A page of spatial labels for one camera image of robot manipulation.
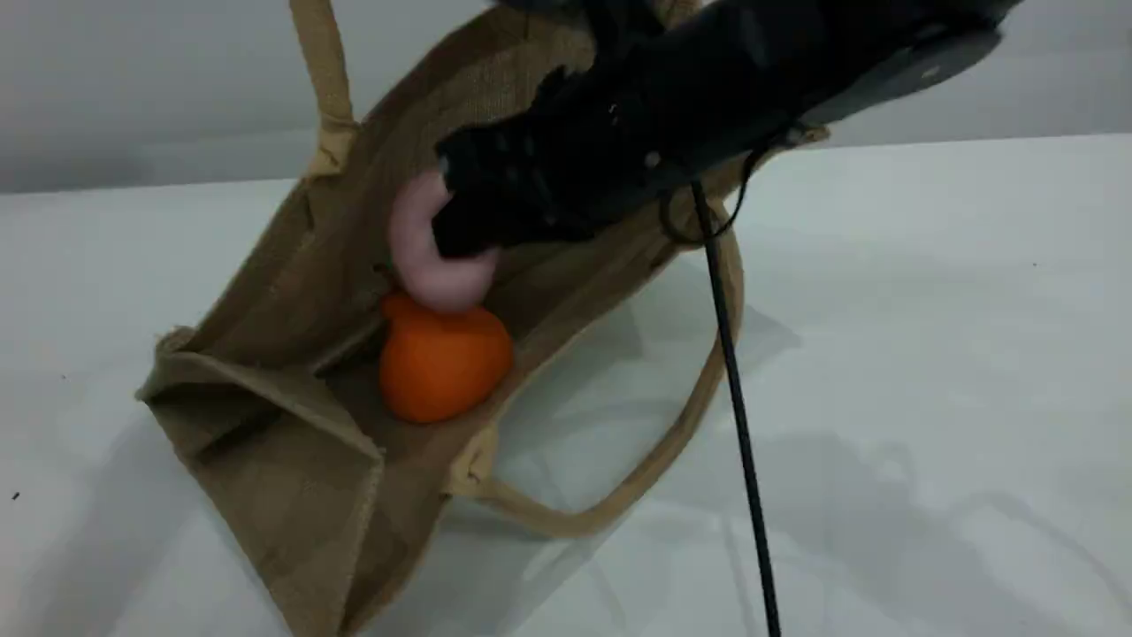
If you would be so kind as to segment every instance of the jute bag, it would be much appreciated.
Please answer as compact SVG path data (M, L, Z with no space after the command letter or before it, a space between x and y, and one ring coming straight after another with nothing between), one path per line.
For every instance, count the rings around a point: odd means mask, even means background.
M669 23L697 8L660 5ZM158 344L138 397L291 630L324 637L358 631L394 597L453 497L548 536L581 536L615 520L687 445L723 363L717 343L671 429L584 511L551 510L491 476L496 423L509 402L683 249L662 233L653 206L588 243L507 250L484 304L514 338L514 370L486 404L453 422L413 427L391 416L377 389L377 302L391 285L385 232L394 195L435 162L441 136L526 107L548 71L585 68L592 49L584 32L494 8L443 40L355 123L329 0L291 0L291 10L317 93L318 152L200 325ZM717 209L738 177L737 163L705 175ZM689 198L672 206L694 233ZM738 328L735 238L720 248Z

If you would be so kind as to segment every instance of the white wall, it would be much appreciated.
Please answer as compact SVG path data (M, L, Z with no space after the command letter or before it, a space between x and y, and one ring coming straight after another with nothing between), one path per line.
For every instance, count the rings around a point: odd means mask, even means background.
M336 1L359 111L483 6ZM1027 0L1007 33L980 67L835 143L1132 130L1132 0ZM0 5L0 190L290 177L314 109L282 0Z

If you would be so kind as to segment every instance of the bag handle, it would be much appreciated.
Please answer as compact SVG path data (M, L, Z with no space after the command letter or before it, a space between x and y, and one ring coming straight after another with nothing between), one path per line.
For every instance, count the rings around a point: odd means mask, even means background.
M713 209L721 207L718 203L713 203L715 204L712 205ZM723 265L723 286L727 290L728 313L731 318L731 337L738 339L744 302L739 244L734 232L721 236L719 243L720 260ZM453 464L447 491L453 496L472 498L549 537L592 535L620 518L672 466L700 429L704 413L723 379L723 350L717 337L692 395L672 427L620 484L600 502L584 511L567 513L551 509L491 476L498 436L495 424L473 439L465 448L464 455Z
M318 103L318 150L307 177L340 174L358 135L342 35L331 0L290 0L291 18Z

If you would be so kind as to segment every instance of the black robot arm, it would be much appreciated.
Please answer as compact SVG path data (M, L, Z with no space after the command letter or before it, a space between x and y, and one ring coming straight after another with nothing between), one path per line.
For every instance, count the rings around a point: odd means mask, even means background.
M1020 0L715 0L666 31L648 0L509 0L584 19L598 54L531 106L437 144L445 257L586 240L794 126L839 121L966 70Z

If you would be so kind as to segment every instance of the black cable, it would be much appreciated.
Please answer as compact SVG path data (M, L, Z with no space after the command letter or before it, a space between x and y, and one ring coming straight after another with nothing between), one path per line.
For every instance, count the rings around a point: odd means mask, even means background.
M739 199L735 204L735 213L728 217L727 222L723 223L721 227L717 227L711 234L701 234L698 239L688 236L684 232L680 232L676 224L672 223L671 215L671 192L666 192L660 197L660 224L664 229L664 234L668 235L674 242L684 246L698 246L706 243L710 239L718 239L731 230L731 225L735 224L736 217L739 216L739 208L743 206L743 199L747 196L747 182L751 181L751 175L755 172L755 166L758 165L758 160L762 158L764 153L760 150L752 150L747 153L747 157L743 160L743 167L740 172L739 181Z
M747 407L743 401L743 386L739 384L739 365L735 356L735 341L731 338L731 320L727 311L727 292L719 268L719 246L712 223L711 207L704 195L703 184L692 182L692 195L695 200L696 215L700 217L700 230L706 236L704 251L707 255L707 275L711 277L712 299L715 303L715 321L719 326L719 343L723 352L723 365L727 368L727 385L731 390L731 406L735 411L735 428L739 437L739 454L743 457L743 480L747 487L747 506L751 509L751 524L755 532L755 549L758 552L758 576L763 587L763 608L766 612L766 630L770 637L781 637L779 625L778 595L774 589L774 571L771 567L770 545L766 541L766 522L763 519L762 498L758 496L758 476L755 474L755 458L751 444L751 431L747 428Z

